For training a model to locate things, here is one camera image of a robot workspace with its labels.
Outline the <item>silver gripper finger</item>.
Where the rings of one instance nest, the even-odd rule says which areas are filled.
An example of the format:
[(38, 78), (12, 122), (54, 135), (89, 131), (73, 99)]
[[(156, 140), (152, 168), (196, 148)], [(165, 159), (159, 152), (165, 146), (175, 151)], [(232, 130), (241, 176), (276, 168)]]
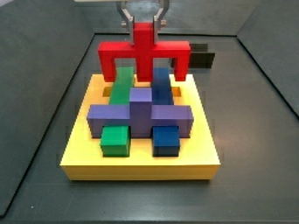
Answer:
[(153, 42), (157, 42), (157, 32), (165, 26), (164, 15), (169, 9), (169, 0), (159, 0), (159, 10), (153, 15)]
[(135, 17), (129, 14), (127, 9), (127, 1), (116, 1), (116, 10), (121, 17), (121, 27), (125, 28), (129, 34), (129, 42), (135, 43), (133, 40), (133, 26), (135, 26)]

